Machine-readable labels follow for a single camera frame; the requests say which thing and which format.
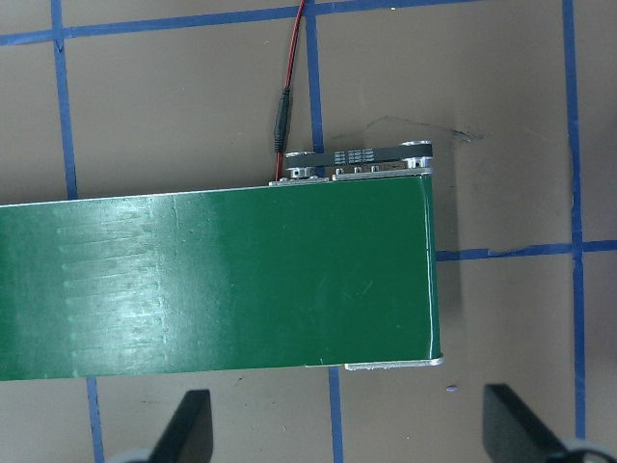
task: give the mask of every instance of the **scratch mark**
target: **scratch mark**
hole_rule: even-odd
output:
[[[317,285],[317,289],[315,290],[315,292],[319,292],[322,290],[322,288],[324,287],[324,285],[328,282],[328,277],[324,276],[320,281],[319,281],[319,285]]]
[[[113,261],[116,259],[130,259],[130,258],[136,258],[137,256],[145,256],[149,254],[150,254],[149,252],[143,252],[143,253],[135,253],[135,254],[123,254],[121,256],[111,256],[108,258],[83,259],[83,260],[78,260],[75,262],[63,263],[61,268],[63,270],[70,270],[71,268],[79,268],[79,266],[84,263],[105,262],[105,261]]]
[[[61,253],[69,253],[71,250],[81,251],[83,248],[85,248],[89,244],[104,244],[104,243],[122,244],[123,242],[126,242],[126,241],[137,242],[135,240],[135,238],[137,237],[139,236],[121,236],[119,238],[95,239],[95,240],[88,240],[88,241],[78,241],[76,243],[61,244],[60,246],[58,246],[58,251],[60,251]]]
[[[360,296],[364,296],[369,289],[371,289],[371,287],[373,286],[373,281],[371,280],[368,285],[366,285],[366,287],[364,288],[364,290],[362,291],[362,293],[360,294]]]
[[[180,230],[180,219],[177,216],[177,202],[175,200],[175,196],[174,196],[174,206],[173,206],[173,208],[174,208],[174,216],[175,216],[175,229],[176,230]]]
[[[495,259],[495,258],[517,258],[523,256],[552,256],[558,254],[570,254],[572,244],[534,244],[526,248],[516,248],[513,250],[498,251],[494,249],[467,249],[464,251],[438,251],[438,261],[451,260],[474,260],[474,259]]]
[[[375,121],[372,121],[370,123],[368,123],[364,129],[362,130],[357,130],[354,132],[349,132],[349,133],[343,133],[340,135],[335,135],[334,137],[332,137],[333,140],[337,140],[337,139],[341,139],[341,138],[347,138],[349,136],[352,135],[357,135],[359,133],[364,133],[367,129],[369,129],[370,127],[372,127],[373,125],[377,125],[379,123],[404,123],[407,125],[415,125],[417,127],[428,127],[428,128],[432,128],[432,129],[436,129],[439,131],[445,131],[445,132],[449,132],[451,135],[453,135],[455,138],[461,140],[462,142],[465,143],[470,143],[472,141],[475,140],[484,140],[486,137],[482,134],[479,133],[472,133],[472,132],[464,132],[463,130],[457,130],[455,128],[450,128],[450,127],[444,127],[442,125],[436,125],[433,123],[419,123],[418,121],[412,121],[411,119],[404,119],[404,118],[397,118],[395,116],[383,116],[379,119],[376,119]]]
[[[66,280],[65,281],[65,287],[74,287],[72,284],[73,283],[79,283],[79,282],[96,282],[99,280],[107,280],[109,278],[115,278],[115,277],[124,277],[126,275],[134,275],[135,272],[132,271],[128,271],[128,272],[120,272],[120,273],[110,273],[109,275],[97,275],[97,276],[88,276],[88,277],[84,277],[84,278],[72,278],[70,280]]]
[[[544,143],[554,143],[553,140],[550,140],[549,138],[545,137],[543,134],[530,129],[529,127],[523,127],[523,133],[526,135],[529,135],[530,137],[536,138]]]

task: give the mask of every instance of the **blue painter's tape line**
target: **blue painter's tape line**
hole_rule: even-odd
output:
[[[308,8],[307,14],[337,14],[366,12],[389,8],[430,7],[453,3],[471,3],[479,0],[348,0],[318,3]]]
[[[77,199],[77,174],[75,171],[75,154],[73,149],[73,132],[70,122],[70,105],[68,103],[67,54],[62,27],[62,0],[51,0],[51,25],[54,40],[54,58],[56,63],[56,87],[58,89],[58,113],[62,134],[62,147],[65,159],[65,181],[67,198]]]
[[[463,251],[438,251],[437,261],[447,262],[454,260],[478,260],[478,259],[503,259],[503,258],[522,258],[531,256],[554,256],[559,254],[570,254],[572,245],[570,243],[555,244],[534,244],[526,248],[515,249],[512,251],[496,252],[490,249],[467,249]]]
[[[307,5],[306,15],[316,16],[319,14],[364,12],[385,8],[423,7],[477,1],[479,0],[349,0],[343,2]],[[290,6],[252,10],[247,12],[198,14],[193,16],[73,26],[63,29],[63,38],[71,39],[76,37],[106,36],[113,34],[128,34],[132,32],[161,31],[166,29],[182,29],[186,27],[267,21],[272,19],[294,17],[297,11],[297,6]],[[52,41],[54,39],[57,39],[57,37],[55,37],[52,31],[34,31],[20,34],[8,34],[0,36],[0,46],[32,43],[37,41]]]
[[[88,378],[86,378],[86,389],[88,391],[90,428],[93,432],[94,463],[104,463],[105,455],[103,452],[103,432],[100,427],[100,413],[98,410],[98,387],[96,386],[95,377],[89,376]]]
[[[47,31],[32,31],[22,32],[19,34],[6,34],[0,36],[0,46],[3,45],[23,45],[26,43],[37,43],[40,41],[52,41],[53,33],[50,30]]]
[[[598,253],[601,251],[617,251],[617,239],[605,241],[587,241],[582,244],[585,253]]]
[[[200,14],[195,16],[96,24],[93,26],[75,26],[65,28],[65,37],[105,36],[110,34],[127,34],[131,32],[160,31],[165,29],[266,21],[295,17],[297,12],[298,7],[281,7],[253,10],[249,12]]]
[[[564,58],[566,65],[566,97],[568,104],[568,137],[572,156],[572,253],[574,262],[576,433],[579,439],[584,439],[586,435],[585,293],[574,0],[562,0],[562,9]]]
[[[338,367],[328,367],[330,384],[330,420],[332,423],[332,453],[335,463],[343,463],[343,418],[340,411],[340,380]]]
[[[324,128],[321,112],[321,85],[319,83],[319,40],[317,38],[317,18],[314,14],[306,16],[307,21],[307,62],[308,98],[310,100],[310,127],[312,130],[312,150],[324,152]]]

